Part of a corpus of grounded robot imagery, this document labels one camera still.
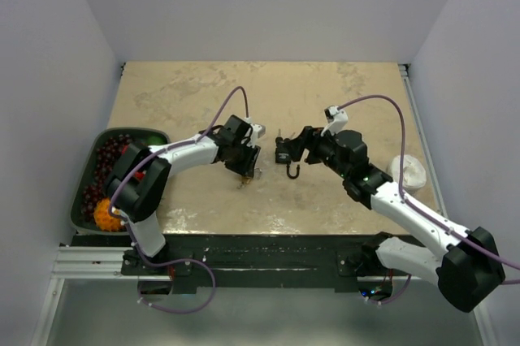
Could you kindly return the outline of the brass padlock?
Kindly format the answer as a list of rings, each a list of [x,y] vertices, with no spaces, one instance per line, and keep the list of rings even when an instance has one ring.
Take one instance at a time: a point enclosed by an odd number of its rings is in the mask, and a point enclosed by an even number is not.
[[[241,177],[242,184],[250,184],[254,179],[260,179],[262,176],[262,169],[259,167],[255,167],[249,175],[244,175]]]

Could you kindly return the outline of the black padlock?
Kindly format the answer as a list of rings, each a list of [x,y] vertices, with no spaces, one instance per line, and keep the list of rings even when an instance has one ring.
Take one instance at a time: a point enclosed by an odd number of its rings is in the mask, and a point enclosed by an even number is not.
[[[300,166],[297,165],[296,173],[291,173],[291,164],[292,158],[289,151],[285,146],[277,145],[275,147],[275,163],[280,165],[285,165],[286,167],[286,175],[289,179],[297,179],[300,175]]]

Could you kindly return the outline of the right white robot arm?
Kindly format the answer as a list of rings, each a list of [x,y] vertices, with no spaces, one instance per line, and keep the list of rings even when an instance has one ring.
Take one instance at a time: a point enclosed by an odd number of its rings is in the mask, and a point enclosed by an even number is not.
[[[285,139],[291,160],[322,163],[342,180],[349,197],[404,228],[418,244],[378,234],[378,242],[362,255],[371,275],[400,270],[438,287],[456,309],[469,313],[505,281],[492,234],[482,227],[469,230],[437,214],[402,192],[390,175],[373,165],[360,132],[332,135],[322,128],[303,128]]]

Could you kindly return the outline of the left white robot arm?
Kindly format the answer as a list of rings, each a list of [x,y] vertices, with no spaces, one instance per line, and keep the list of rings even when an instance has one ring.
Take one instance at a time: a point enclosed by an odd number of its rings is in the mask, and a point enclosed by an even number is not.
[[[157,208],[168,180],[188,169],[217,162],[243,179],[252,179],[260,154],[258,140],[266,132],[252,119],[231,115],[223,125],[166,145],[130,144],[115,163],[103,190],[109,215],[127,226],[142,252],[140,265],[159,275],[168,265],[166,239],[158,223]]]

